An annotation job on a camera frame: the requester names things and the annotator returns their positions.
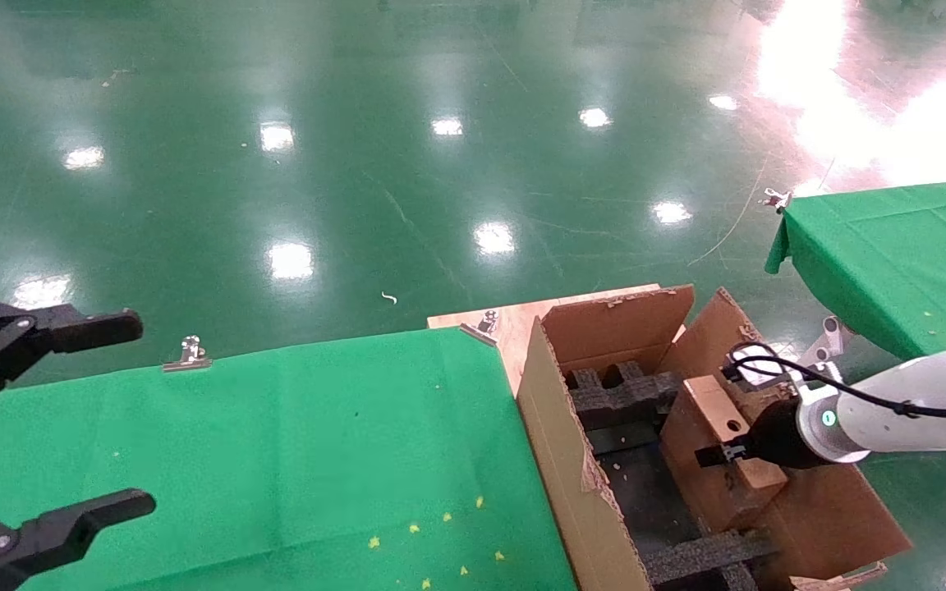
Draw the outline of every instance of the table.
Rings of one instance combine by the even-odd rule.
[[[495,332],[492,332],[492,337],[498,341],[498,352],[503,357],[506,377],[510,381],[513,395],[517,396],[517,390],[521,388],[521,376],[525,372],[525,360],[528,359],[528,340],[532,336],[532,326],[535,324],[536,317],[544,317],[554,306],[574,302],[590,302],[590,300],[621,299],[624,296],[633,296],[635,293],[643,291],[656,291],[656,289],[659,289],[659,284],[650,283],[634,287],[608,289],[608,291],[594,291],[583,293],[583,295],[568,295],[564,298],[553,298],[551,300],[538,300],[538,302],[472,310],[468,313],[440,314],[426,318],[425,325],[429,328],[443,328],[466,323],[475,327],[480,319],[484,317],[484,313],[487,313],[488,310],[495,310],[498,314],[498,321],[495,323]]]
[[[788,257],[868,341],[902,359],[946,349],[946,183],[794,199],[766,272]]]
[[[0,520],[126,487],[157,511],[26,591],[575,590],[498,352],[458,329],[0,394]]]

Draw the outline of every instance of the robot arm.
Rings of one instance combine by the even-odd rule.
[[[21,310],[0,302],[0,391],[48,353],[134,341],[142,330],[141,318],[131,310],[85,315],[70,305]],[[154,509],[150,494],[127,489],[45,512],[16,530],[0,523],[0,591],[81,560],[102,529]]]
[[[819,373],[769,353],[761,344],[739,346],[729,353],[726,377],[751,390],[789,382],[798,396],[770,405],[738,440],[699,450],[700,465],[761,457],[810,468],[852,463],[871,452],[946,450],[946,351],[852,386],[841,383],[830,362],[818,364],[826,372]],[[824,385],[811,388],[807,378]]]

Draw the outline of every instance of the wooden board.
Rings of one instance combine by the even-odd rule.
[[[709,531],[751,527],[788,482],[780,467],[765,460],[699,467],[697,449],[746,433],[746,419],[717,379],[684,381],[664,423],[660,449],[681,497]]]
[[[608,289],[608,291],[595,291],[593,293],[583,293],[583,295],[571,295],[568,298],[554,298],[526,304],[484,308],[483,310],[472,310],[469,313],[442,314],[437,315],[437,317],[426,318],[425,324],[429,328],[458,326],[463,322],[476,326],[480,319],[484,317],[485,311],[496,310],[498,322],[496,322],[495,332],[492,333],[492,336],[498,341],[498,351],[502,353],[506,375],[510,379],[510,389],[515,396],[517,389],[521,386],[521,376],[525,371],[525,360],[528,358],[528,339],[532,333],[535,317],[544,317],[551,308],[560,304],[608,300],[628,296],[631,293],[656,291],[656,289],[659,289],[658,283],[624,287],[622,289]]]

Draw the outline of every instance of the small cardboard box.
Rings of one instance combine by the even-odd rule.
[[[645,373],[714,375],[728,390],[731,385],[719,372],[724,356],[732,345],[761,336],[731,296],[719,289],[687,331],[676,337],[693,299],[693,287],[685,285],[567,304],[537,318],[532,329],[517,404],[582,591],[652,586],[607,475],[594,461],[563,375],[583,368],[600,372],[614,363],[637,360]],[[781,394],[766,390],[732,400],[752,422],[770,396],[774,400]],[[910,547],[856,466],[785,472],[788,481],[748,524],[769,531],[778,547],[755,573],[759,586],[789,587],[791,575],[830,579]],[[706,472],[707,479],[714,477],[710,475]],[[723,479],[723,474],[716,478]],[[681,493],[703,523],[690,491]]]

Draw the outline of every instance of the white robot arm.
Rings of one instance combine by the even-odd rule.
[[[758,343],[733,349],[726,377],[752,390],[788,381],[799,396],[766,408],[747,435],[697,452],[700,464],[742,456],[810,468],[852,463],[871,452],[946,450],[946,351],[852,386],[841,383],[831,363],[817,371],[770,353]],[[810,388],[807,378],[824,385]]]

